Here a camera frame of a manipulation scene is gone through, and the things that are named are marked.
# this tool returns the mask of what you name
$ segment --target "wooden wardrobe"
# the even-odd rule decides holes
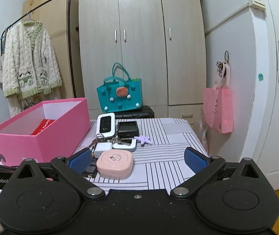
[[[188,119],[203,111],[206,50],[199,0],[79,0],[80,50],[90,117],[96,88],[115,62],[142,79],[143,105],[155,117]],[[117,73],[124,77],[122,71]]]
[[[27,0],[23,3],[22,13],[26,14],[47,0]],[[47,28],[55,51],[62,86],[59,87],[61,98],[73,98],[74,88],[70,71],[70,58],[67,32],[67,0],[53,0],[31,13],[31,19],[40,21]],[[78,26],[78,0],[70,2],[70,35],[73,79],[76,97],[84,97],[81,71]]]

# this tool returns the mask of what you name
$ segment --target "handbag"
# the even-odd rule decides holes
[[[217,72],[213,88],[204,89],[204,121],[220,133],[233,131],[233,106],[230,85],[230,66],[223,62],[222,75],[226,74],[226,87]]]
[[[120,66],[128,80],[114,75],[115,66]],[[97,95],[101,110],[104,113],[134,110],[142,107],[142,80],[131,79],[126,69],[116,62],[112,67],[112,76],[103,80],[98,87]]]

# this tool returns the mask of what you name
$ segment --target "cabinet handle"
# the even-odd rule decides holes
[[[191,115],[182,115],[182,118],[193,118],[193,114],[191,114]]]

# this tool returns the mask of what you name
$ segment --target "purple starfish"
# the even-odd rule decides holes
[[[146,137],[146,136],[143,136],[143,135],[140,135],[140,136],[135,136],[134,137],[136,140],[140,140],[140,144],[141,146],[143,147],[145,144],[152,144],[152,142],[150,141],[150,137]]]

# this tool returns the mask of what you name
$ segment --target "teal bag handle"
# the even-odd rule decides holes
[[[115,62],[114,65],[113,65],[113,67],[112,67],[112,76],[115,77],[113,71],[114,71],[114,67],[115,67],[116,64],[118,64],[118,65],[122,68],[122,70],[125,72],[125,74],[126,74],[126,75],[128,76],[128,78],[129,78],[128,81],[130,81],[131,78],[130,78],[128,72],[127,72],[126,69],[125,69],[121,64],[119,64],[118,62]]]
[[[121,82],[124,83],[124,86],[127,86],[127,85],[128,85],[128,83],[126,83],[126,81],[125,81],[124,79],[122,79],[122,78],[119,78],[119,77],[107,77],[107,78],[105,78],[105,79],[103,80],[103,84],[104,84],[107,88],[111,88],[110,86],[106,85],[106,81],[108,81],[108,80],[113,80],[113,81],[119,80],[119,81],[121,81]]]

